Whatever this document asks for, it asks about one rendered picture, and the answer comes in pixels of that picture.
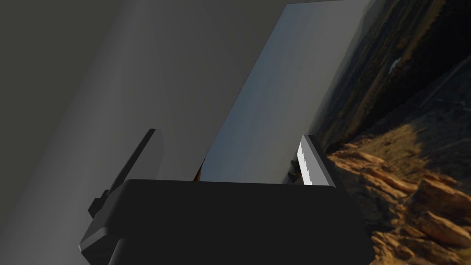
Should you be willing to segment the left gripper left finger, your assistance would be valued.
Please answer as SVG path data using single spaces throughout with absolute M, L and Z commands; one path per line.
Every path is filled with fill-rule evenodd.
M 114 191 L 126 179 L 155 179 L 164 154 L 162 131 L 154 128 L 149 129 L 120 170 L 109 191 Z

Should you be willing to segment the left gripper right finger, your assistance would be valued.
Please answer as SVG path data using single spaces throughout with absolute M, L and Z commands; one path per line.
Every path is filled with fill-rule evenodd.
M 297 151 L 303 185 L 336 187 L 309 135 L 302 135 Z

